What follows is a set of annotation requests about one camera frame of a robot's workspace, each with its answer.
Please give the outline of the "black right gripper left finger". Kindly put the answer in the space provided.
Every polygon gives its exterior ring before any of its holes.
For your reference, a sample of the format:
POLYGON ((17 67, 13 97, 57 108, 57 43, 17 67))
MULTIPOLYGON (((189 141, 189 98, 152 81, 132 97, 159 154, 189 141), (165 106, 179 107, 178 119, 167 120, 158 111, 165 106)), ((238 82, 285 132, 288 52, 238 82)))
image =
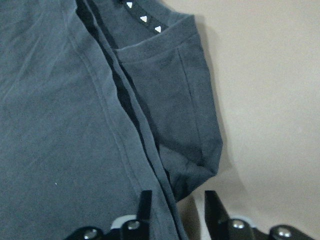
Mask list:
POLYGON ((140 222, 148 222, 150 220, 152 195, 153 192, 151 190, 143 190, 140 194, 139 205, 136 214, 136 219, 140 222))

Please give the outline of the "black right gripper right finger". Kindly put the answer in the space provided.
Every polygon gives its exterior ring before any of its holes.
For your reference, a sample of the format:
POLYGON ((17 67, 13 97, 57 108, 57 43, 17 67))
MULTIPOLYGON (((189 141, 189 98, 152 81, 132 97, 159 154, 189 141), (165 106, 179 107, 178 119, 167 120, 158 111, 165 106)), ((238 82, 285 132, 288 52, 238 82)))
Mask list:
POLYGON ((207 225, 219 225, 230 219, 226 208, 214 190, 204 192, 204 218, 207 225))

